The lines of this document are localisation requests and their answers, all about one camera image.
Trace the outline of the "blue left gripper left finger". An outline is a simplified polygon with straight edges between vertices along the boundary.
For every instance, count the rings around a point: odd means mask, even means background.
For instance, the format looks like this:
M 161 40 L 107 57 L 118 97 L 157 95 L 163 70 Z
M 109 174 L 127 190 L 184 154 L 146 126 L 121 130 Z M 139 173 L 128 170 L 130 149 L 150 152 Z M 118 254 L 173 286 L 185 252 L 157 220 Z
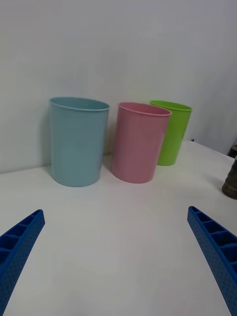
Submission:
M 44 225 L 43 211 L 38 209 L 0 236 L 0 315 Z

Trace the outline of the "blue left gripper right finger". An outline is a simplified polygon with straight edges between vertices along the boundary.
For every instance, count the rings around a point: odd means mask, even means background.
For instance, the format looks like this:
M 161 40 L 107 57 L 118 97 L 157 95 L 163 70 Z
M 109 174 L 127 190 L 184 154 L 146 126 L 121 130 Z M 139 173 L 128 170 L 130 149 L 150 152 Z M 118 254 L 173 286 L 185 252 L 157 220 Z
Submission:
M 237 315 L 237 237 L 194 206 L 188 209 L 187 221 L 230 314 Z

